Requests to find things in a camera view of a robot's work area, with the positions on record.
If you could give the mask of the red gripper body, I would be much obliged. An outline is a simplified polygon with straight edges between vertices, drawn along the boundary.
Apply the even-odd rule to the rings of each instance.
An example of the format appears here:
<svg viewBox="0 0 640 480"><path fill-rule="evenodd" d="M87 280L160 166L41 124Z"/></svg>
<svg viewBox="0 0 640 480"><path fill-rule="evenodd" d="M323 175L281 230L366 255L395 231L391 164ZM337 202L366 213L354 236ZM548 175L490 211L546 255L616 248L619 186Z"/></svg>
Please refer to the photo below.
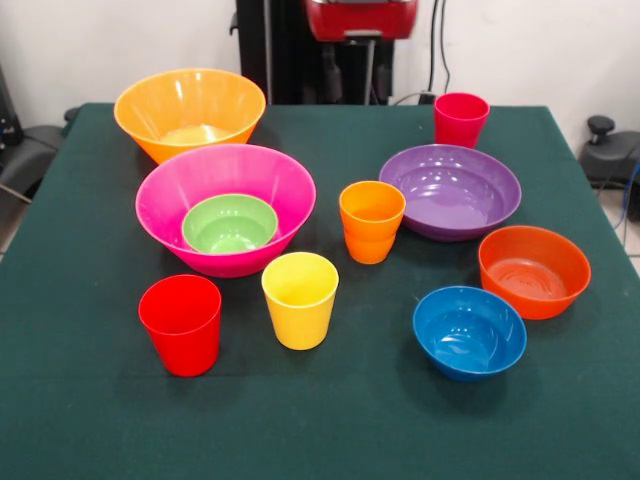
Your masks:
<svg viewBox="0 0 640 480"><path fill-rule="evenodd" d="M321 42L374 37L402 40L410 37L417 18L417 1L305 2L310 29Z"/></svg>

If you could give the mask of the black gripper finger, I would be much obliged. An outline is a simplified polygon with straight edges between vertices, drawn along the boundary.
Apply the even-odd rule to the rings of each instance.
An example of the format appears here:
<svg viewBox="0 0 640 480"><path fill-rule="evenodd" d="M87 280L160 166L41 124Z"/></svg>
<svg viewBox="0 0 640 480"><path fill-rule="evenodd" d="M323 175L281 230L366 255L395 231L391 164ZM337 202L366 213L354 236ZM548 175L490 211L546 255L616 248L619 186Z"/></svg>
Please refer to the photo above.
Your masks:
<svg viewBox="0 0 640 480"><path fill-rule="evenodd" d="M379 41L374 51L374 90L378 98L393 95L394 41Z"/></svg>
<svg viewBox="0 0 640 480"><path fill-rule="evenodd" d="M326 98L342 99L342 76L336 61L336 50L333 43L322 44L322 64L326 82Z"/></svg>

